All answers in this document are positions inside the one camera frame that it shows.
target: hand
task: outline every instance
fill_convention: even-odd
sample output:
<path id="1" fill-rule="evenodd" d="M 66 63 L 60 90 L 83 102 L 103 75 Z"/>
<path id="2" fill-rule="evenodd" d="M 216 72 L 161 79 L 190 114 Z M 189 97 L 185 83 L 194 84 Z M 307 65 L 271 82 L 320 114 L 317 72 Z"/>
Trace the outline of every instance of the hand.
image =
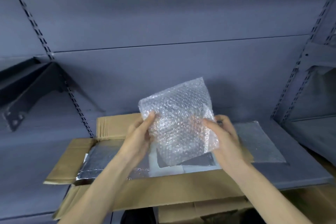
<path id="1" fill-rule="evenodd" d="M 119 150 L 130 164 L 130 168 L 135 168 L 144 158 L 149 149 L 151 140 L 149 138 L 148 128 L 153 124 L 155 113 L 150 112 L 147 119 L 140 117 L 128 127 L 127 135 L 123 145 Z"/>
<path id="2" fill-rule="evenodd" d="M 222 126 L 216 122 L 204 119 L 204 125 L 211 129 L 218 137 L 219 148 L 213 150 L 217 162 L 223 170 L 233 179 L 242 165 L 246 165 L 237 132 L 229 117 L 215 116 L 217 121 L 222 121 Z"/>

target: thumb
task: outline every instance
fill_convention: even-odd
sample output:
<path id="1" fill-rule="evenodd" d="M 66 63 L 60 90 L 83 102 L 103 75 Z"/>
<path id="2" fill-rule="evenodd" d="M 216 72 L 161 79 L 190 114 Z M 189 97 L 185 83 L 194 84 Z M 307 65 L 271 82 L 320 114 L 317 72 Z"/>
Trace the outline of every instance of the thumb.
<path id="1" fill-rule="evenodd" d="M 224 129 L 222 129 L 216 122 L 213 122 L 212 120 L 203 119 L 203 124 L 211 129 L 217 137 L 219 137 L 220 134 L 227 133 Z"/>
<path id="2" fill-rule="evenodd" d="M 139 130 L 142 133 L 146 133 L 146 131 L 148 130 L 149 126 L 153 124 L 155 119 L 155 112 L 152 111 L 149 113 L 148 117 L 143 121 L 143 123 L 139 126 Z"/>

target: forearm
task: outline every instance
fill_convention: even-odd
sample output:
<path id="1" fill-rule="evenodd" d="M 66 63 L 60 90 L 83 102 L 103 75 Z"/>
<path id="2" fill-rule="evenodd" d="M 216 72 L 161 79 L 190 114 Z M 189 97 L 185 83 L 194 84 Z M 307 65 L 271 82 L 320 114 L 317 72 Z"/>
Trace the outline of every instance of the forearm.
<path id="1" fill-rule="evenodd" d="M 251 164 L 243 164 L 232 176 L 267 224 L 311 224 L 280 191 Z"/>
<path id="2" fill-rule="evenodd" d="M 59 223 L 102 223 L 132 170 L 129 162 L 127 157 L 117 154 Z"/>

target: bubble wrap bag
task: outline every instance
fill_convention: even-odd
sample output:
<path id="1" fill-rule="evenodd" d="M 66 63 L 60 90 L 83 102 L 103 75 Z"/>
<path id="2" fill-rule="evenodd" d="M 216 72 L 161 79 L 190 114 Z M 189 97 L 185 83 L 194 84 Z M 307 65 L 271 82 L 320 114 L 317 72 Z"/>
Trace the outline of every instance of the bubble wrap bag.
<path id="1" fill-rule="evenodd" d="M 143 119 L 149 112 L 157 116 L 149 134 L 168 166 L 200 156 L 218 147 L 217 136 L 202 123 L 215 120 L 203 78 L 184 82 L 139 101 Z"/>

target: left hand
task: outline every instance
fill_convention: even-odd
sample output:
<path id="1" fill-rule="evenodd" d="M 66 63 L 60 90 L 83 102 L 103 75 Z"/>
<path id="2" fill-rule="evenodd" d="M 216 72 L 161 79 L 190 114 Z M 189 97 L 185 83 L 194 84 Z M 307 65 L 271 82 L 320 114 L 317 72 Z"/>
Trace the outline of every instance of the left hand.
<path id="1" fill-rule="evenodd" d="M 130 168 L 132 169 L 139 164 L 149 149 L 151 140 L 148 128 L 153 124 L 154 119 L 155 113 L 151 112 L 147 119 L 143 120 L 140 117 L 128 128 L 125 141 L 118 153 L 129 160 Z"/>

